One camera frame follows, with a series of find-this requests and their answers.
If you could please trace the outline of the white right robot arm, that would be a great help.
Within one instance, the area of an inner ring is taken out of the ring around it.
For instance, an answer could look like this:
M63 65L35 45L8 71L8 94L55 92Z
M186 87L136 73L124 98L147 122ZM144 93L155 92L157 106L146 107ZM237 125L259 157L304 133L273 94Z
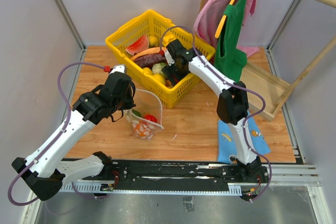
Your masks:
M234 82L225 77L197 49L186 49L179 40L173 40L166 49L159 49L170 70L167 75L173 80L181 80L192 73L199 77L218 97L217 116L226 123L236 145L238 177L250 182L261 169L261 160L249 135L248 97L243 82Z

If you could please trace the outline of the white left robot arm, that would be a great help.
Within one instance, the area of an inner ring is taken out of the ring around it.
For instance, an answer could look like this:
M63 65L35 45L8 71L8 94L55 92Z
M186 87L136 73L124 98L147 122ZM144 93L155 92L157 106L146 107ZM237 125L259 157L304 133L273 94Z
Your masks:
M102 180L112 175L112 159L103 152L73 162L63 157L87 132L113 113L135 106L135 85L131 77L114 71L104 84L82 94L74 103L65 126L60 126L48 140L26 158L17 157L13 169L41 201L49 200L62 186L86 177Z

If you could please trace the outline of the green mango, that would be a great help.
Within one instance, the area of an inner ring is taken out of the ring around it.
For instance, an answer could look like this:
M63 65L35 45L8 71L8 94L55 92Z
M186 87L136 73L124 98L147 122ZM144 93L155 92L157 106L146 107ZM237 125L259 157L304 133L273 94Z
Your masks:
M140 118L142 117L141 113L137 110L132 110L132 113Z

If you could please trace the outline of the red bell pepper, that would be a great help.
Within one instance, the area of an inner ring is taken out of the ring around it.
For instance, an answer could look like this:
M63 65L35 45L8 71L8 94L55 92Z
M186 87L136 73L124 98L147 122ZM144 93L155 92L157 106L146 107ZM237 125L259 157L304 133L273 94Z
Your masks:
M157 123L157 119L155 116L151 115L151 114L145 114L144 115L144 119L150 121L150 122L153 122L153 123Z

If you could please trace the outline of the orange persimmon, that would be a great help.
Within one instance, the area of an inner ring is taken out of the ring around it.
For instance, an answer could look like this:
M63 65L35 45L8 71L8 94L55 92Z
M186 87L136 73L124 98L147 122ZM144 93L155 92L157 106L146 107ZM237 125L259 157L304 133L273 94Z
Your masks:
M152 125L145 125L143 123L132 123L134 135L140 139L150 139L154 133L154 127Z

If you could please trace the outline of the clear polka dot zip bag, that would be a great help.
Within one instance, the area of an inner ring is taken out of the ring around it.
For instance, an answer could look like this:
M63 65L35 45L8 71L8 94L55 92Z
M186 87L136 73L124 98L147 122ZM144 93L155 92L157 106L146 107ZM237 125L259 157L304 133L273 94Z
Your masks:
M162 125L163 106L161 100L148 90L136 89L135 107L124 112L136 137L150 140L164 130Z

